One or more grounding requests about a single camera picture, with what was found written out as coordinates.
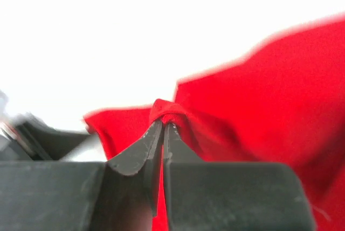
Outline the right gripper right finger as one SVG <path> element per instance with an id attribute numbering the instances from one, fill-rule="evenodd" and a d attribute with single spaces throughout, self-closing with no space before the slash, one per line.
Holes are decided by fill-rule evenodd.
<path id="1" fill-rule="evenodd" d="M 168 215 L 204 215 L 205 162 L 182 140 L 177 127 L 164 133 L 163 177 Z"/>

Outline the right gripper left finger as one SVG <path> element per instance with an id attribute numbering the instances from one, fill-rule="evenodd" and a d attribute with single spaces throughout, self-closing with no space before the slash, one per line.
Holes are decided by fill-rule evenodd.
<path id="1" fill-rule="evenodd" d="M 153 217 L 157 216 L 163 148 L 163 123 L 154 121 L 136 142 L 108 161 L 123 177 L 141 176 L 141 185 Z"/>

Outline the red t shirt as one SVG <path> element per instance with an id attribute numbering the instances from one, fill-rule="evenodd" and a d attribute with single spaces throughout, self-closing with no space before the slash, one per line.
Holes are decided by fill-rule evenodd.
<path id="1" fill-rule="evenodd" d="M 274 39 L 239 65 L 182 81 L 173 101 L 84 118 L 107 158 L 155 121 L 174 123 L 205 160 L 289 165 L 318 230 L 344 230 L 344 17 Z"/>

